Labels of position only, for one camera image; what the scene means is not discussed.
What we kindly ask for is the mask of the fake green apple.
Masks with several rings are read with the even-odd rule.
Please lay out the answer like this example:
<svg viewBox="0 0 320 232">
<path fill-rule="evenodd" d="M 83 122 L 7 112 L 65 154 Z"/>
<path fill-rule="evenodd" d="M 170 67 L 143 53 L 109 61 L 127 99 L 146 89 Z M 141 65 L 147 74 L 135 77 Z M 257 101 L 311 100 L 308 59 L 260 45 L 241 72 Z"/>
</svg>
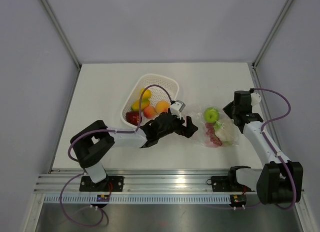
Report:
<svg viewBox="0 0 320 232">
<path fill-rule="evenodd" d="M 219 120 L 220 113 L 216 108 L 209 107 L 204 111 L 203 117 L 207 123 L 215 123 Z"/>
</svg>

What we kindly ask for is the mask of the clear zip top bag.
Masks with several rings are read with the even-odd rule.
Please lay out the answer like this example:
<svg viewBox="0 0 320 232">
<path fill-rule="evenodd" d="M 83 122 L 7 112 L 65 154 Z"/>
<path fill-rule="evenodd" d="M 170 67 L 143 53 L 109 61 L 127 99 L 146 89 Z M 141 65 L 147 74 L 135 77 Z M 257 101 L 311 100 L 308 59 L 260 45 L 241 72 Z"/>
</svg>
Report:
<svg viewBox="0 0 320 232">
<path fill-rule="evenodd" d="M 192 104 L 184 110 L 198 130 L 191 139 L 198 145 L 209 148 L 239 145 L 238 128 L 221 108 L 213 105 Z"/>
</svg>

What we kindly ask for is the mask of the fake orange fruit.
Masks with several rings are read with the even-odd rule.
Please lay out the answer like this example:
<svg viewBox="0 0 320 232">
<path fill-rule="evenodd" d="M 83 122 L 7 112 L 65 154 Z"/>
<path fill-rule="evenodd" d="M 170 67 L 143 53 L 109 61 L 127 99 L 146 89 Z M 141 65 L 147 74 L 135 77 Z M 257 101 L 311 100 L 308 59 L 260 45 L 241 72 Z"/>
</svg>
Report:
<svg viewBox="0 0 320 232">
<path fill-rule="evenodd" d="M 167 101 L 159 101 L 155 106 L 155 111 L 157 114 L 161 114 L 163 112 L 168 112 L 168 109 L 170 108 L 170 104 Z"/>
</svg>

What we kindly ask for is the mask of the fake peach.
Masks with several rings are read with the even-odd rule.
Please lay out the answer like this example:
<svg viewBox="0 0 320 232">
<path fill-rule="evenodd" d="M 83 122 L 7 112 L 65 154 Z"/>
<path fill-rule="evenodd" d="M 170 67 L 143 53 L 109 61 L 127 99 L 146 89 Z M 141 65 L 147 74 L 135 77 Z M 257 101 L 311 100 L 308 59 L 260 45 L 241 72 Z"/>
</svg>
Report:
<svg viewBox="0 0 320 232">
<path fill-rule="evenodd" d="M 147 119 L 153 119 L 157 116 L 157 111 L 153 106 L 148 106 L 143 110 L 143 114 Z"/>
</svg>

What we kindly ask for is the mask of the fake mango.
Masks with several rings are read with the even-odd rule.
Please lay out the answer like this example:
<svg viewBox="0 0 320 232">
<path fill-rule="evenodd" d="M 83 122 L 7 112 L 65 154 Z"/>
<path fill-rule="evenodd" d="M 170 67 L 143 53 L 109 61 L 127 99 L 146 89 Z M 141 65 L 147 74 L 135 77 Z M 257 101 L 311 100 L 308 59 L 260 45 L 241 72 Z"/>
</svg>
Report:
<svg viewBox="0 0 320 232">
<path fill-rule="evenodd" d="M 146 107 L 150 106 L 150 101 L 148 99 L 143 99 L 141 102 L 137 100 L 132 106 L 132 111 L 143 111 Z"/>
</svg>

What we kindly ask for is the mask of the fake yellow pear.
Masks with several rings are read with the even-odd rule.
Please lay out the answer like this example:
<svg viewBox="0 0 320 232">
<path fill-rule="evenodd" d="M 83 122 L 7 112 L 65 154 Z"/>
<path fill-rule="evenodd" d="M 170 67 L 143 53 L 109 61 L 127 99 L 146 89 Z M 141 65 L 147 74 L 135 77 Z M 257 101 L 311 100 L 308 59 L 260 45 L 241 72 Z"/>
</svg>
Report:
<svg viewBox="0 0 320 232">
<path fill-rule="evenodd" d="M 140 95 L 142 96 L 142 100 L 149 100 L 152 97 L 152 92 L 149 89 L 145 90 L 142 88 Z"/>
</svg>

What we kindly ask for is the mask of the fake dark red apple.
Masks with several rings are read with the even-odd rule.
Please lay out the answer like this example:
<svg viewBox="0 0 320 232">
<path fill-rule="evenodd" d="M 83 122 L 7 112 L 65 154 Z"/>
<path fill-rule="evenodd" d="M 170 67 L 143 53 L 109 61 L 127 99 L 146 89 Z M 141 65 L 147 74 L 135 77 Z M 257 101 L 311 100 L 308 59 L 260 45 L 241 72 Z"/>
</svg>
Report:
<svg viewBox="0 0 320 232">
<path fill-rule="evenodd" d="M 140 114 L 138 111 L 129 111 L 125 114 L 125 119 L 128 123 L 137 126 L 142 122 L 142 118 L 140 118 Z"/>
</svg>

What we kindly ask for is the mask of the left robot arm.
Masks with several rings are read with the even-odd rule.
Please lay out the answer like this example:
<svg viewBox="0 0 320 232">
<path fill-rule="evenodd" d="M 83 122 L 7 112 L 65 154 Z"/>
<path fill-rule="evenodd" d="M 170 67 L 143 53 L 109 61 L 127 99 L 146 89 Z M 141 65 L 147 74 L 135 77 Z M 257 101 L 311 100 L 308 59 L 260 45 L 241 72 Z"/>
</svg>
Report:
<svg viewBox="0 0 320 232">
<path fill-rule="evenodd" d="M 149 148 L 172 133 L 186 138 L 198 130 L 192 118 L 180 118 L 170 112 L 161 113 L 137 130 L 109 128 L 104 121 L 97 120 L 71 138 L 67 154 L 90 177 L 90 185 L 97 191 L 103 191 L 108 186 L 107 173 L 101 163 L 106 153 L 116 147 Z"/>
</svg>

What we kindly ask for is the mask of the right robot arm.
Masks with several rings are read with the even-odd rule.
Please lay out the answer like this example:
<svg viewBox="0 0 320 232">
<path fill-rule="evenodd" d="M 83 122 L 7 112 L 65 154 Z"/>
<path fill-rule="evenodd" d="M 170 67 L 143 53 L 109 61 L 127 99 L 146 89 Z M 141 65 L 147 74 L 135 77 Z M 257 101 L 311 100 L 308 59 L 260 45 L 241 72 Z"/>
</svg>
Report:
<svg viewBox="0 0 320 232">
<path fill-rule="evenodd" d="M 280 208 L 289 204 L 286 209 L 290 210 L 301 199 L 304 170 L 300 162 L 291 161 L 281 151 L 266 130 L 267 122 L 252 111 L 253 104 L 260 102 L 256 91 L 255 88 L 235 91 L 233 101 L 223 111 L 249 140 L 263 169 L 258 173 L 247 166 L 231 167 L 227 185 L 232 190 L 245 186 L 257 193 L 263 205 Z"/>
</svg>

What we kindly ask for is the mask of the fake red grapes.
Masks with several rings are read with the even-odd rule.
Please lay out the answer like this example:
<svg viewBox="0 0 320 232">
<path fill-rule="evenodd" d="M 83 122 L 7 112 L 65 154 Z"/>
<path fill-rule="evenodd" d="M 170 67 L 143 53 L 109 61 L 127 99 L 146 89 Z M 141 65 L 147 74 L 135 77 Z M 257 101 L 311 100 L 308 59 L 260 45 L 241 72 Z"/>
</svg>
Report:
<svg viewBox="0 0 320 232">
<path fill-rule="evenodd" d="M 220 138 L 215 134 L 215 127 L 213 123 L 205 123 L 205 144 L 207 147 L 220 147 L 223 145 Z"/>
</svg>

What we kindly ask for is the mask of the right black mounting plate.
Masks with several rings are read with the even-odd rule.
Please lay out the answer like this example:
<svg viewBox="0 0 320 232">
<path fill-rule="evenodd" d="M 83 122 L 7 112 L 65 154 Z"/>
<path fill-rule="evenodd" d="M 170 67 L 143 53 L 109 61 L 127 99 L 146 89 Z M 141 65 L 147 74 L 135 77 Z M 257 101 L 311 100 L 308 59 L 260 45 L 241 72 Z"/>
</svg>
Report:
<svg viewBox="0 0 320 232">
<path fill-rule="evenodd" d="M 231 182 L 228 176 L 212 176 L 208 181 L 213 192 L 253 192 L 244 185 Z"/>
</svg>

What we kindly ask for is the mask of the black mounting plate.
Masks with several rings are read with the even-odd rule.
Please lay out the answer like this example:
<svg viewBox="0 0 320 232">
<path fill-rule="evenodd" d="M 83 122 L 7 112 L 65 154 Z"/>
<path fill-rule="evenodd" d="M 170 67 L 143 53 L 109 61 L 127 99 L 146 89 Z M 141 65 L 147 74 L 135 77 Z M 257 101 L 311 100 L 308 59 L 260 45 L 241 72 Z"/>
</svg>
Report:
<svg viewBox="0 0 320 232">
<path fill-rule="evenodd" d="M 244 185 L 231 182 L 228 176 L 212 176 L 208 181 L 213 192 L 253 192 Z"/>
<path fill-rule="evenodd" d="M 80 181 L 80 192 L 122 192 L 124 186 L 123 176 L 108 176 L 106 179 L 94 183 L 89 176 L 83 176 Z"/>
</svg>

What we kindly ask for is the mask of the aluminium frame post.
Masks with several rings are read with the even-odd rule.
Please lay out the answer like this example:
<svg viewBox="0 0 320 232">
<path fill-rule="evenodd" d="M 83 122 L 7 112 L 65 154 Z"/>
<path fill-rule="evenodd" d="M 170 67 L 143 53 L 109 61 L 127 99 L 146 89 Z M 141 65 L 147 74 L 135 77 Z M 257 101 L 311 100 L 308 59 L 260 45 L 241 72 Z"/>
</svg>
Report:
<svg viewBox="0 0 320 232">
<path fill-rule="evenodd" d="M 49 0 L 39 0 L 39 3 L 43 7 L 46 15 L 48 16 L 52 26 L 54 27 L 58 37 L 60 38 L 64 48 L 66 49 L 69 57 L 71 58 L 74 66 L 76 67 L 77 71 L 80 72 L 82 64 L 80 63 L 72 45 L 70 44 L 70 41 L 68 40 L 59 20 L 56 16 L 56 13 L 54 12 Z"/>
<path fill-rule="evenodd" d="M 284 5 L 282 6 L 276 20 L 274 21 L 270 31 L 267 34 L 266 39 L 264 40 L 257 56 L 255 57 L 254 61 L 252 62 L 253 69 L 256 69 L 261 62 L 264 54 L 268 50 L 272 40 L 274 39 L 275 35 L 277 34 L 278 30 L 280 29 L 281 25 L 284 23 L 286 16 L 289 13 L 290 8 L 294 4 L 295 0 L 286 0 Z"/>
</svg>

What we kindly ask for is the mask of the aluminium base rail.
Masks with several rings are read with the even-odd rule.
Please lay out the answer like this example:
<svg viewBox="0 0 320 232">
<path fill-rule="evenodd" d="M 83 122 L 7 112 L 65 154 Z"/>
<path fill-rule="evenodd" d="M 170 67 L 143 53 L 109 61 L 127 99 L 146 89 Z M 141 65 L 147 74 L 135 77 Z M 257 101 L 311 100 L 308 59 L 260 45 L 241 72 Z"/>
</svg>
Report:
<svg viewBox="0 0 320 232">
<path fill-rule="evenodd" d="M 40 174 L 33 192 L 35 194 L 57 194 L 72 177 L 82 174 L 83 170 L 53 170 Z M 212 176 L 226 176 L 227 169 L 207 170 L 116 170 L 110 169 L 109 176 L 123 176 L 123 194 L 211 194 L 208 185 Z"/>
</svg>

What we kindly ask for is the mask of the left aluminium frame post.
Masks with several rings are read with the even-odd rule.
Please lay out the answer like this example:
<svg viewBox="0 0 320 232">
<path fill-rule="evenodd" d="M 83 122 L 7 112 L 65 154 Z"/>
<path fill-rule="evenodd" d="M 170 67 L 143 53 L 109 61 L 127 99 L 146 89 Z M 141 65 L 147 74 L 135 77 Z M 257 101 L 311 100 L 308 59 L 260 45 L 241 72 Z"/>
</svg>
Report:
<svg viewBox="0 0 320 232">
<path fill-rule="evenodd" d="M 52 26 L 54 27 L 58 37 L 60 38 L 64 48 L 66 49 L 69 57 L 71 58 L 74 66 L 76 67 L 77 71 L 80 72 L 82 64 L 80 63 L 72 45 L 70 44 L 70 41 L 68 40 L 59 20 L 56 16 L 56 13 L 54 12 L 49 0 L 39 0 L 39 3 L 43 7 L 46 15 L 48 16 Z"/>
</svg>

